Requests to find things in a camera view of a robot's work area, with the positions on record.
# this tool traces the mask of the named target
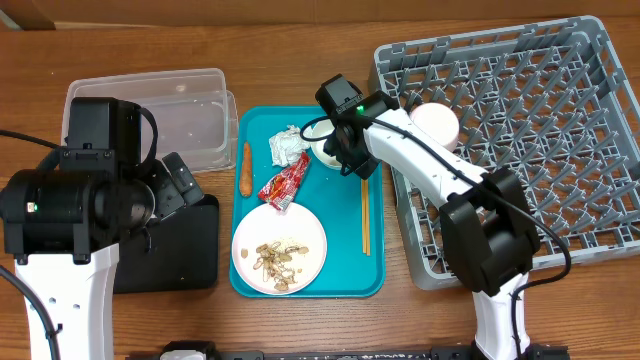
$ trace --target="red snack wrapper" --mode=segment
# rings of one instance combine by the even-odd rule
[[[296,196],[307,167],[309,167],[309,161],[311,158],[306,152],[303,152],[295,164],[272,177],[267,185],[260,190],[258,197],[280,211],[286,210]]]

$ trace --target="wooden table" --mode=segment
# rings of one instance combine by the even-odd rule
[[[338,72],[363,89],[381,44],[527,23],[433,21],[360,25],[282,25],[0,33],[0,128],[59,141],[69,84],[76,79],[217,67],[239,114],[267,104],[312,104],[319,84]],[[640,93],[640,18],[604,23]],[[33,168],[46,149],[0,141],[0,185]],[[469,291],[421,291],[410,280],[384,169],[387,278],[359,300],[251,300],[228,280],[234,171],[198,175],[220,200],[220,273],[209,290],[119,295],[113,323],[118,358],[158,350],[171,340],[213,340],[222,350],[268,352],[424,349],[470,343],[476,329]],[[9,268],[11,258],[0,256]],[[572,357],[640,357],[640,257],[575,267],[566,280],[527,293],[527,330],[535,342],[569,345]],[[558,271],[536,272],[533,278]],[[0,281],[0,357],[29,357],[24,301]]]

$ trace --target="plastic storage box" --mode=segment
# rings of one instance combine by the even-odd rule
[[[163,71],[74,81],[67,92],[62,139],[75,97],[114,97],[148,108],[158,124],[160,159],[178,152],[192,172],[232,168],[236,162],[238,115],[233,94],[218,69]],[[142,121],[142,158],[151,146]]]

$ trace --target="chopsticks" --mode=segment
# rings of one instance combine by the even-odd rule
[[[362,252],[371,255],[371,232],[369,231],[369,181],[362,180]]]

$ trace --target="gray dish rack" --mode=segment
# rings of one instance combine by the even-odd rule
[[[537,218],[573,261],[640,253],[638,101],[600,20],[583,16],[380,46],[369,88],[405,109],[440,102],[458,115],[455,153],[492,171],[508,166]],[[458,285],[437,209],[392,169],[414,283]],[[542,236],[534,268],[564,263]]]

